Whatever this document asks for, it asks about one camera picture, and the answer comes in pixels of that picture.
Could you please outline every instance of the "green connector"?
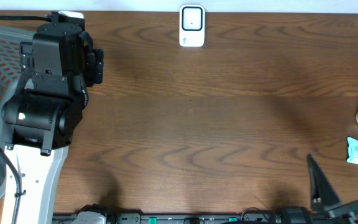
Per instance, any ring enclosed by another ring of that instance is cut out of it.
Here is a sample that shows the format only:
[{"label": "green connector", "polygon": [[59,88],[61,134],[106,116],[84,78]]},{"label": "green connector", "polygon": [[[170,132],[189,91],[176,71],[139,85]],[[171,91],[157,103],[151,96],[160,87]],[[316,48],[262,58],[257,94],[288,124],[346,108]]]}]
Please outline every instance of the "green connector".
[{"label": "green connector", "polygon": [[150,217],[149,218],[149,224],[157,224],[157,218]]}]

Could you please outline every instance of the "white wall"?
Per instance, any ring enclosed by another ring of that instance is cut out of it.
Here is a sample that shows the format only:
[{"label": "white wall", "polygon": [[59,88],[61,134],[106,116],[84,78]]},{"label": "white wall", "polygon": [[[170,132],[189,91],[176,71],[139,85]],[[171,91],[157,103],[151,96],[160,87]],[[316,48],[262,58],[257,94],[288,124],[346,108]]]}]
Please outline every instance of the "white wall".
[{"label": "white wall", "polygon": [[358,0],[0,0],[0,9],[172,12],[187,3],[209,12],[358,13]]}]

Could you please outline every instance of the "wood grain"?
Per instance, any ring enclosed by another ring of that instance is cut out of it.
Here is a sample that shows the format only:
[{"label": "wood grain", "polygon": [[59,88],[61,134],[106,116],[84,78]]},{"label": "wood grain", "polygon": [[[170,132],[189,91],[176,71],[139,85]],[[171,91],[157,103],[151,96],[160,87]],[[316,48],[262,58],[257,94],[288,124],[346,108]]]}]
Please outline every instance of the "wood grain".
[{"label": "wood grain", "polygon": [[89,89],[55,212],[308,207],[311,152],[344,202],[358,198],[358,166],[346,163],[346,137],[358,139],[358,15],[207,13],[195,49],[179,46],[177,13],[85,17],[104,81]]}]

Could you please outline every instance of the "green led light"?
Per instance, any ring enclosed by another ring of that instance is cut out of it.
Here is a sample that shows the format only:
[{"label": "green led light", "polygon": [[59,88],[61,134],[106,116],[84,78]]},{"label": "green led light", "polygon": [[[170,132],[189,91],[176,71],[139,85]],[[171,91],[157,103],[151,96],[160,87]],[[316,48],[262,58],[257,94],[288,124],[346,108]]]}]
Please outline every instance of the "green led light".
[{"label": "green led light", "polygon": [[25,119],[25,114],[24,113],[19,113],[19,119]]}]

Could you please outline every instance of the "wire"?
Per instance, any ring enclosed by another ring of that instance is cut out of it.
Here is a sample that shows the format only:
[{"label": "wire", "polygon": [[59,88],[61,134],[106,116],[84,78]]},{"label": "wire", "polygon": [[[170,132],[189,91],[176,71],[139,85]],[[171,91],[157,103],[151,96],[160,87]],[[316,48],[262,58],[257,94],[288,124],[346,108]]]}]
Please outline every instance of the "wire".
[{"label": "wire", "polygon": [[17,20],[17,21],[46,21],[51,22],[51,18],[41,16],[0,16],[0,20]]},{"label": "wire", "polygon": [[15,206],[13,209],[12,215],[12,224],[16,224],[17,221],[17,211],[19,210],[20,197],[22,196],[22,180],[19,177],[19,173],[12,164],[11,160],[5,155],[4,151],[0,148],[0,157],[6,163],[6,165],[10,168],[15,177],[16,181],[16,194],[15,194]]},{"label": "wire", "polygon": [[[245,215],[249,210],[258,210],[258,211],[260,211],[260,209],[257,208],[257,207],[249,207],[249,208],[245,209],[245,210],[243,211],[243,213],[241,214],[241,221],[245,221],[245,220],[244,220],[244,215]],[[270,216],[269,218],[267,218],[265,214],[263,214],[263,213],[261,213],[261,214],[264,216],[264,218],[265,218],[268,222],[270,222],[270,217],[271,217],[271,216]]]}]

